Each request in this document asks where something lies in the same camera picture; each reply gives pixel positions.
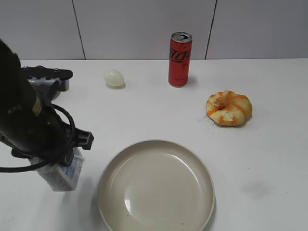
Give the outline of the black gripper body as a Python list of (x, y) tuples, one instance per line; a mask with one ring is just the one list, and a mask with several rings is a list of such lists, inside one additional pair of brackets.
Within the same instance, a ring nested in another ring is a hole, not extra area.
[(35, 132), (26, 136), (25, 147), (12, 148), (12, 156), (32, 159), (38, 157), (49, 164), (69, 166), (73, 160), (73, 149), (81, 147), (90, 150), (94, 136), (89, 131), (64, 125), (55, 131), (50, 126), (47, 132)]

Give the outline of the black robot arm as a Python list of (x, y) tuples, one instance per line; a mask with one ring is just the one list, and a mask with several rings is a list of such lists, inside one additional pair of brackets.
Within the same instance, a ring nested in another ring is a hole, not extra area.
[(23, 67), (18, 55), (0, 44), (0, 141), (11, 147), (13, 157), (40, 159), (26, 167), (2, 167), (2, 173), (69, 166), (74, 148), (91, 149), (93, 134), (78, 129), (72, 116), (52, 103), (57, 93), (68, 90), (72, 76), (65, 69)]

